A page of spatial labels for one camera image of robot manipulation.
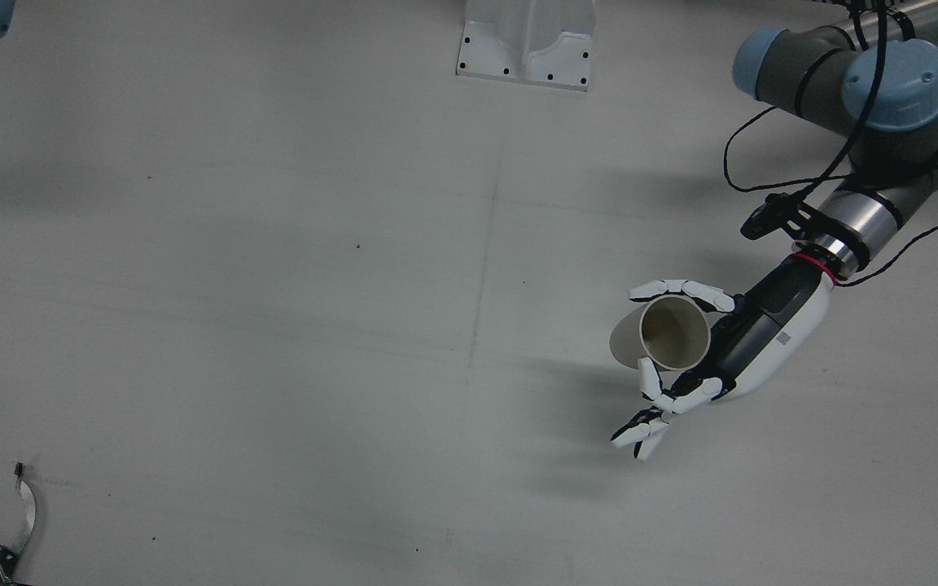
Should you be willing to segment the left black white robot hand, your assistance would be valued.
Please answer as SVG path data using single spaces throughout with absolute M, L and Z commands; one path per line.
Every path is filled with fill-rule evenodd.
M 829 310 L 836 278 L 793 253 L 743 294 L 685 279 L 629 290 L 638 304 L 611 332 L 611 353 L 639 374 L 648 406 L 611 435 L 644 460 L 677 416 L 760 388 Z

